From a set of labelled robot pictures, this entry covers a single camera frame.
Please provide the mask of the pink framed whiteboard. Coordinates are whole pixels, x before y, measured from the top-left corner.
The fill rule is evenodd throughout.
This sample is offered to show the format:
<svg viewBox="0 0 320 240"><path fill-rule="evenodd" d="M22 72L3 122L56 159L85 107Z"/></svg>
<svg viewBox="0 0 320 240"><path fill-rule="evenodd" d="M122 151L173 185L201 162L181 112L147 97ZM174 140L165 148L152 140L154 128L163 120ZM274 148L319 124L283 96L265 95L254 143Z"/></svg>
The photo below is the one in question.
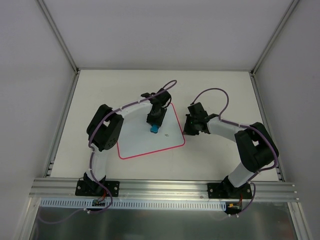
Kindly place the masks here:
<svg viewBox="0 0 320 240"><path fill-rule="evenodd" d="M151 132L152 126L147 123L147 114L151 108L149 102L144 102L121 112L124 122L117 141L120 159L141 157L185 145L175 106L172 103L169 105L156 133Z"/></svg>

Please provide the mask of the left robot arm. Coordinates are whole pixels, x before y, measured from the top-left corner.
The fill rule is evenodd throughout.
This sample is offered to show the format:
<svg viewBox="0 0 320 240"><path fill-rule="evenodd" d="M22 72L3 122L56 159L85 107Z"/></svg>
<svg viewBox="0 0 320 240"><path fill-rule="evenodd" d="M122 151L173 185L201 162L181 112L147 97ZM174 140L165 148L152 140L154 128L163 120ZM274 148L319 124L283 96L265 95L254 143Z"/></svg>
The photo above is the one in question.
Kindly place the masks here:
<svg viewBox="0 0 320 240"><path fill-rule="evenodd" d="M106 182L104 174L98 175L98 170L102 169L101 165L105 162L103 160L95 160L95 152L102 153L113 148L119 139L125 116L137 111L144 105L151 106L150 112L146 117L146 123L151 126L150 131L156 134L162 126L171 100L170 93L161 88L156 93L143 93L141 99L118 109L112 109L106 104L98 108L86 130L88 146L92 152L89 160L89 169L83 175L83 182L92 195L100 195L104 191Z"/></svg>

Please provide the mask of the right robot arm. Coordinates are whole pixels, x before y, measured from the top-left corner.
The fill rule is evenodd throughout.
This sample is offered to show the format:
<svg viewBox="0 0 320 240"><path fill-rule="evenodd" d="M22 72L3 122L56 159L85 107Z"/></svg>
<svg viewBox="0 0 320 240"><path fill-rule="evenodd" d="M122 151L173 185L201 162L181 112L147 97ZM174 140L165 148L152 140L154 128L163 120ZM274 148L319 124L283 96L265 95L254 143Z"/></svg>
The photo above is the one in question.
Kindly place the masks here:
<svg viewBox="0 0 320 240"><path fill-rule="evenodd" d="M222 119L218 114L208 114L200 102L188 106L183 133L217 135L236 143L240 163L217 186L207 185L208 197L237 199L249 189L252 180L267 165L277 164L279 151L265 126L260 122L251 125L237 124Z"/></svg>

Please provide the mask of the blue bone-shaped eraser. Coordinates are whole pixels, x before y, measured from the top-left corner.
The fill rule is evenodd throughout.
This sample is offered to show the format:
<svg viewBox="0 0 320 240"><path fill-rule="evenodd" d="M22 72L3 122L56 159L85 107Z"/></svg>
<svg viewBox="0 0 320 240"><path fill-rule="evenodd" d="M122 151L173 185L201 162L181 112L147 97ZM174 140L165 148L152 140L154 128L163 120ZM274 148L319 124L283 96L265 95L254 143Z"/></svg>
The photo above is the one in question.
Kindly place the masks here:
<svg viewBox="0 0 320 240"><path fill-rule="evenodd" d="M150 128L150 132L151 132L151 133L154 133L154 134L157 134L158 131L159 131L159 126L156 125L156 124L153 124L153 125L151 126L151 128Z"/></svg>

